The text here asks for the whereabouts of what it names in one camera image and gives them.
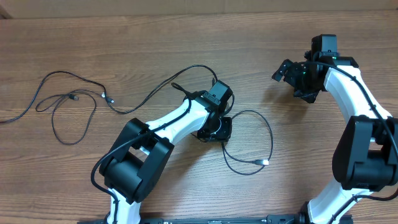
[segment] black cable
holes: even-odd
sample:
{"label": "black cable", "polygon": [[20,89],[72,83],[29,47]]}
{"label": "black cable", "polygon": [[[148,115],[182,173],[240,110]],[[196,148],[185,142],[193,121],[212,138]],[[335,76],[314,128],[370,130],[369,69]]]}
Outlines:
{"label": "black cable", "polygon": [[[258,114],[258,115],[266,122],[267,127],[268,127],[268,130],[269,130],[269,135],[270,135],[270,137],[271,137],[271,151],[270,151],[269,157],[268,157],[268,161],[270,161],[271,156],[272,156],[272,150],[273,150],[273,148],[274,148],[274,136],[272,135],[272,129],[271,129],[270,124],[268,123],[268,120],[267,120],[262,114],[258,113],[257,111],[254,111],[254,110],[243,110],[243,111],[240,111],[240,112],[238,112],[237,114],[235,114],[235,115],[232,117],[232,119],[234,119],[235,117],[237,117],[237,116],[239,116],[239,115],[241,115],[241,114],[243,114],[243,113],[245,113],[245,112],[253,112],[253,113],[256,113],[256,114]],[[237,173],[237,174],[240,174],[240,175],[253,175],[253,174],[257,174],[258,172],[260,172],[261,170],[263,170],[263,168],[265,168],[265,165],[263,164],[263,165],[261,166],[261,168],[259,168],[258,170],[254,171],[254,172],[251,172],[251,173],[242,173],[242,172],[236,171],[236,170],[234,170],[234,169],[229,165],[228,160],[226,159],[225,154],[227,154],[231,159],[233,159],[233,160],[235,160],[235,161],[237,161],[237,162],[243,162],[243,163],[248,163],[248,164],[261,165],[261,162],[264,161],[264,160],[263,160],[263,159],[256,159],[256,160],[253,160],[253,161],[244,161],[244,160],[242,160],[242,159],[237,159],[237,158],[231,156],[231,155],[228,153],[228,151],[227,151],[226,148],[225,148],[224,142],[221,143],[221,147],[223,148],[223,155],[224,155],[224,160],[225,160],[226,165],[228,166],[229,169],[231,169],[233,172],[235,172],[235,173]]]}
{"label": "black cable", "polygon": [[222,114],[220,115],[220,118],[224,117],[225,115],[227,115],[227,114],[231,111],[232,107],[234,106],[234,103],[235,103],[235,95],[232,94],[232,103],[231,103],[231,106],[230,106],[224,113],[222,113]]}
{"label": "black cable", "polygon": [[190,109],[191,109],[191,106],[192,106],[192,102],[191,102],[192,98],[190,97],[191,93],[188,92],[188,91],[186,91],[186,90],[184,90],[180,85],[178,85],[178,84],[176,84],[176,83],[172,83],[172,86],[173,86],[174,88],[176,88],[176,89],[178,89],[178,90],[180,90],[180,91],[182,91],[182,92],[184,92],[184,93],[186,94],[186,96],[188,97],[188,108],[187,108],[180,116],[174,118],[173,120],[171,120],[171,121],[169,121],[169,122],[167,122],[167,123],[164,123],[163,125],[159,126],[158,128],[152,129],[152,130],[146,132],[145,134],[140,134],[140,135],[138,135],[137,137],[135,137],[134,139],[129,140],[129,141],[123,143],[122,145],[118,146],[116,149],[113,149],[111,152],[105,154],[103,157],[101,157],[101,158],[99,159],[99,161],[94,165],[93,169],[91,170],[91,177],[90,177],[90,179],[91,179],[91,183],[94,185],[94,187],[96,187],[98,190],[100,190],[100,191],[102,191],[102,192],[104,192],[104,193],[109,194],[109,195],[114,199],[115,211],[114,211],[114,214],[113,214],[113,215],[114,215],[113,223],[117,223],[116,218],[117,218],[118,205],[119,205],[118,197],[117,197],[113,192],[111,192],[110,190],[108,190],[108,189],[106,189],[106,188],[100,186],[99,184],[97,184],[97,183],[95,182],[95,173],[96,173],[98,167],[101,165],[101,163],[102,163],[105,159],[107,159],[108,157],[112,156],[115,152],[117,152],[118,150],[120,150],[120,148],[122,148],[122,147],[124,147],[124,146],[127,146],[127,145],[132,145],[132,144],[135,143],[136,141],[138,141],[138,140],[140,140],[140,139],[142,139],[142,138],[144,138],[144,137],[147,137],[148,135],[151,135],[151,134],[155,133],[155,132],[158,131],[158,130],[161,130],[161,129],[166,128],[167,126],[169,126],[169,125],[171,125],[172,123],[178,121],[179,119],[183,118],[187,113],[189,113],[189,111],[190,111]]}
{"label": "black cable", "polygon": [[[322,66],[326,66],[328,68],[332,68],[335,69],[339,72],[341,72],[343,75],[347,76],[348,78],[350,78],[352,81],[355,82],[355,84],[357,84],[357,86],[359,87],[359,89],[361,90],[363,96],[365,97],[366,101],[368,102],[371,110],[373,111],[373,113],[376,115],[376,117],[379,119],[379,121],[381,122],[381,124],[384,127],[384,130],[387,134],[387,137],[389,138],[392,147],[395,149],[396,151],[396,155],[398,156],[398,148],[397,148],[397,144],[394,140],[394,137],[391,133],[391,130],[389,129],[386,121],[384,120],[384,118],[380,115],[380,113],[378,112],[378,110],[376,109],[376,105],[373,104],[372,100],[370,99],[370,96],[368,95],[368,93],[366,92],[365,88],[362,86],[362,83],[360,83],[356,77],[352,76],[351,74],[349,74],[348,72],[338,68],[337,66],[334,65],[329,65],[327,63],[322,63],[322,62],[299,62],[297,63],[299,65],[322,65]],[[350,198],[334,215],[332,215],[331,220],[329,221],[329,224],[332,224],[335,220],[336,217],[338,217],[340,215],[340,213],[342,211],[344,211],[344,209],[346,209],[352,202],[354,201],[358,201],[359,198],[368,198],[371,200],[377,200],[377,201],[382,201],[382,202],[386,202],[386,201],[390,201],[392,199],[395,199],[396,197],[398,197],[398,189],[395,191],[395,193],[393,193],[392,195],[388,196],[388,197],[375,197],[375,196],[370,196],[370,195],[353,195],[352,198]]]}
{"label": "black cable", "polygon": [[[35,94],[34,94],[34,96],[33,96],[33,99],[32,99],[32,101],[29,103],[28,107],[27,107],[19,116],[16,116],[15,118],[11,118],[11,119],[8,119],[8,120],[5,120],[5,121],[0,121],[0,124],[11,123],[11,122],[16,121],[16,120],[18,120],[19,118],[23,117],[23,116],[27,113],[27,111],[30,109],[30,107],[32,107],[33,102],[34,102],[35,99],[37,98],[37,95],[39,94],[40,89],[43,87],[43,85],[44,85],[44,83],[46,82],[46,80],[48,79],[48,77],[51,76],[51,75],[54,75],[54,74],[64,73],[64,74],[71,75],[71,76],[74,76],[74,77],[76,77],[76,78],[79,78],[80,80],[83,80],[83,81],[85,81],[85,82],[92,83],[92,84],[95,84],[95,85],[100,86],[100,87],[103,89],[103,91],[104,91],[104,93],[103,93],[103,94],[104,94],[104,99],[105,99],[106,103],[108,104],[108,106],[109,106],[113,111],[115,111],[115,112],[117,112],[117,113],[119,113],[119,114],[128,114],[128,113],[131,113],[131,112],[137,110],[137,109],[140,108],[142,105],[144,105],[144,104],[145,104],[152,96],[154,96],[161,88],[163,88],[166,84],[170,83],[172,80],[174,80],[175,78],[177,78],[181,73],[185,72],[186,70],[188,70],[188,69],[190,69],[190,68],[194,68],[194,67],[203,67],[203,68],[206,68],[207,70],[209,70],[209,71],[213,74],[213,76],[214,76],[213,81],[212,81],[213,85],[214,85],[214,82],[215,82],[215,81],[218,81],[216,73],[215,73],[211,68],[207,67],[206,65],[191,65],[191,66],[189,66],[189,67],[187,67],[187,68],[184,68],[183,70],[177,72],[175,75],[172,75],[170,78],[168,78],[168,79],[162,81],[159,85],[157,85],[157,86],[145,97],[145,99],[144,99],[138,106],[136,106],[136,107],[135,107],[134,109],[132,109],[132,110],[127,110],[127,111],[119,111],[119,110],[115,109],[115,108],[111,105],[111,103],[113,102],[113,100],[112,100],[110,97],[108,97],[108,94],[107,94],[107,92],[106,92],[106,88],[105,88],[104,85],[102,85],[102,84],[100,84],[100,83],[98,83],[98,82],[94,82],[94,81],[91,81],[91,80],[89,80],[89,79],[80,77],[80,76],[78,76],[78,75],[76,75],[76,74],[74,74],[74,73],[72,73],[72,72],[66,72],[66,71],[55,71],[55,72],[50,72],[50,73],[47,74],[47,75],[42,79],[42,81],[40,82],[40,85],[39,85],[39,87],[37,88],[37,90],[36,90],[36,92],[35,92]],[[52,123],[52,129],[53,129],[54,135],[55,135],[55,137],[57,138],[57,140],[58,140],[60,143],[65,144],[65,145],[74,145],[74,144],[78,144],[78,143],[79,143],[81,140],[83,140],[83,138],[85,137],[85,135],[86,135],[86,133],[87,133],[87,130],[88,130],[88,127],[89,127],[89,125],[90,125],[90,123],[91,123],[91,120],[92,120],[92,118],[93,118],[93,115],[94,115],[94,113],[95,113],[95,111],[96,111],[96,100],[95,100],[95,99],[93,98],[93,96],[91,96],[88,92],[94,93],[94,94],[96,94],[96,95],[102,97],[99,93],[96,93],[96,92],[91,91],[91,90],[73,90],[73,91],[71,91],[71,92],[69,92],[69,93],[66,93],[66,94],[57,94],[57,95],[53,95],[53,96],[47,97],[46,99],[44,99],[44,100],[42,100],[41,102],[39,102],[39,104],[36,106],[36,111],[37,111],[37,112],[43,112],[43,111],[48,110],[51,106],[55,105],[55,108],[54,108],[53,111],[52,111],[51,123]],[[76,142],[63,142],[63,141],[59,138],[59,136],[58,136],[58,134],[57,134],[57,132],[56,132],[56,130],[55,130],[55,128],[54,128],[54,121],[53,121],[53,118],[54,118],[54,114],[55,114],[56,110],[62,105],[63,102],[65,102],[65,100],[68,100],[68,98],[73,99],[74,93],[76,93],[76,94],[84,94],[84,95],[89,96],[89,97],[94,101],[95,107],[94,107],[93,111],[91,112],[90,117],[88,118],[88,122],[87,122],[85,131],[84,131],[82,137],[81,137],[79,140],[77,140]],[[58,99],[56,99],[56,100],[55,100],[50,106],[48,106],[46,109],[44,109],[44,110],[39,110],[39,109],[38,109],[39,106],[40,106],[43,102],[45,102],[45,101],[47,101],[47,100],[49,100],[49,99],[51,99],[51,98],[55,98],[55,97],[58,97]]]}
{"label": "black cable", "polygon": [[[53,130],[53,132],[54,132],[54,135],[55,135],[55,137],[57,138],[57,140],[58,140],[60,143],[62,143],[62,144],[64,144],[64,145],[69,145],[69,146],[71,146],[71,145],[74,145],[74,144],[78,144],[78,143],[79,143],[81,140],[83,140],[83,138],[86,136],[86,133],[87,133],[87,130],[88,130],[88,126],[90,125],[91,120],[93,119],[94,113],[95,113],[95,111],[96,111],[96,109],[97,109],[97,102],[96,102],[96,100],[95,100],[94,97],[91,96],[88,92],[94,93],[94,94],[98,95],[99,97],[101,97],[101,95],[100,95],[99,93],[96,93],[96,92],[91,91],[91,90],[73,90],[73,91],[70,91],[69,93],[66,93],[66,94],[57,94],[57,95],[49,96],[49,97],[47,97],[46,99],[40,101],[40,102],[37,104],[35,110],[36,110],[36,112],[39,112],[39,113],[40,113],[40,112],[47,111],[51,106],[55,105],[55,106],[54,106],[54,109],[53,109],[53,111],[52,111],[52,114],[51,114],[51,125],[52,125],[52,130]],[[56,110],[62,105],[62,103],[65,102],[66,100],[68,100],[68,99],[70,99],[70,98],[73,98],[74,100],[78,100],[78,98],[75,96],[75,94],[84,94],[84,95],[89,96],[89,97],[94,101],[94,109],[93,109],[93,111],[91,112],[90,117],[88,118],[86,128],[85,128],[84,133],[83,133],[83,135],[81,136],[81,138],[80,138],[79,140],[75,141],[75,142],[64,142],[64,141],[62,141],[62,140],[60,139],[60,137],[58,136],[58,134],[57,134],[57,132],[56,132],[56,130],[55,130],[55,126],[54,126],[54,114],[55,114]],[[45,109],[39,110],[39,107],[40,107],[40,105],[41,105],[42,103],[44,103],[45,101],[47,101],[47,100],[49,100],[49,99],[51,99],[51,98],[54,98],[54,97],[58,97],[58,98],[57,98],[50,106],[46,107]]]}

